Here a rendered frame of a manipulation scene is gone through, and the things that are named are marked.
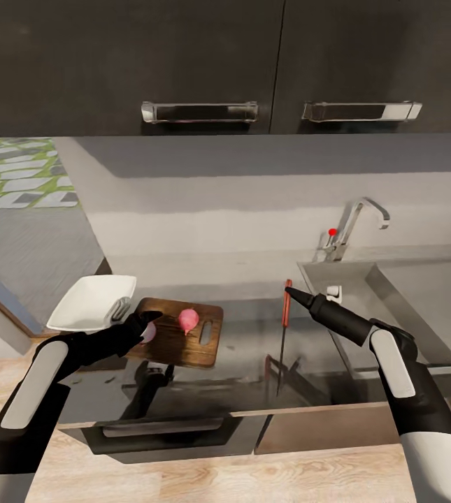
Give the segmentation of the cutting board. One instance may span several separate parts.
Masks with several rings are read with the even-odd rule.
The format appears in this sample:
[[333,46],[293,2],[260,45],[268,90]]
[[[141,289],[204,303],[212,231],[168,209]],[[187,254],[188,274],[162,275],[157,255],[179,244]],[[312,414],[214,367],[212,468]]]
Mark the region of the cutting board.
[[[179,326],[181,311],[193,309],[198,314],[198,324],[187,335]],[[212,367],[215,363],[223,309],[220,306],[165,300],[153,297],[142,299],[134,313],[141,316],[143,311],[162,311],[163,316],[153,321],[156,335],[143,347],[137,344],[130,348],[127,356],[162,360],[195,367]],[[205,323],[212,323],[210,339],[206,345],[200,344]]]

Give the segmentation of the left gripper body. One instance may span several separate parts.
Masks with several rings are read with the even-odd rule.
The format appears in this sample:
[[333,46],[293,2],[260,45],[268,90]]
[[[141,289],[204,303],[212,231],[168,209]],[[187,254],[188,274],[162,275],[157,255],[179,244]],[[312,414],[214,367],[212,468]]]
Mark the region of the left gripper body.
[[110,338],[111,349],[108,357],[113,354],[117,354],[119,358],[125,356],[135,344],[134,342],[142,336],[144,330],[146,330],[146,325],[137,313],[130,314],[124,324],[120,324],[120,326],[102,330]]

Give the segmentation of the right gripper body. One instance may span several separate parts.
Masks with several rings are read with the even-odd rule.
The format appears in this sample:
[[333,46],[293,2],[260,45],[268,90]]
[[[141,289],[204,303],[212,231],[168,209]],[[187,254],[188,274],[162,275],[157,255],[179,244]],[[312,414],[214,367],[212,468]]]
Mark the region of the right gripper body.
[[342,305],[327,300],[327,297],[322,293],[317,295],[309,312],[314,321],[342,336],[355,314]]

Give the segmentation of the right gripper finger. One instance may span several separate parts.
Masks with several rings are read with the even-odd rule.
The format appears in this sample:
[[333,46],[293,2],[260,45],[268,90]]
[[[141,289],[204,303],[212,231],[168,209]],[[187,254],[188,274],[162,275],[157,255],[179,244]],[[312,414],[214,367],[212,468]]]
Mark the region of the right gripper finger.
[[311,293],[306,293],[305,291],[300,291],[293,289],[292,287],[286,287],[285,292],[288,292],[292,295],[292,298],[295,301],[298,301],[303,307],[305,307],[308,311],[312,307],[317,296],[314,296]]

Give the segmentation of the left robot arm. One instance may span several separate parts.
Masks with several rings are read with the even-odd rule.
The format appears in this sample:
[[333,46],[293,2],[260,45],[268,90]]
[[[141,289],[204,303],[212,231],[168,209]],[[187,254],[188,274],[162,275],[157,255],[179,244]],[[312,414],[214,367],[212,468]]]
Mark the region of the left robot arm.
[[25,378],[0,413],[0,503],[24,503],[71,388],[59,381],[81,365],[126,355],[144,340],[149,322],[162,311],[122,318],[133,298],[116,300],[100,332],[73,332],[41,342]]

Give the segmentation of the bowl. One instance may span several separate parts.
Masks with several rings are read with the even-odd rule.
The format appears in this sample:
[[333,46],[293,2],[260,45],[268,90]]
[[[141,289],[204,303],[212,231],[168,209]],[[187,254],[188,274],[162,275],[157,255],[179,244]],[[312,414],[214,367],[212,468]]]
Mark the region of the bowl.
[[105,315],[117,299],[132,298],[136,283],[133,276],[82,277],[55,308],[47,328],[86,333],[104,330]]

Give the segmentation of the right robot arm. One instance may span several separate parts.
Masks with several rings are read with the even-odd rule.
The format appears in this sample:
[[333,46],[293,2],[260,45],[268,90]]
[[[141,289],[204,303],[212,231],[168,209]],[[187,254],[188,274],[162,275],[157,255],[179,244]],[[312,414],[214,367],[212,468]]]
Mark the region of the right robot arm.
[[417,503],[451,503],[451,410],[427,366],[417,361],[415,337],[342,307],[342,286],[327,296],[286,287],[313,320],[360,347],[370,336],[385,393],[408,464]]

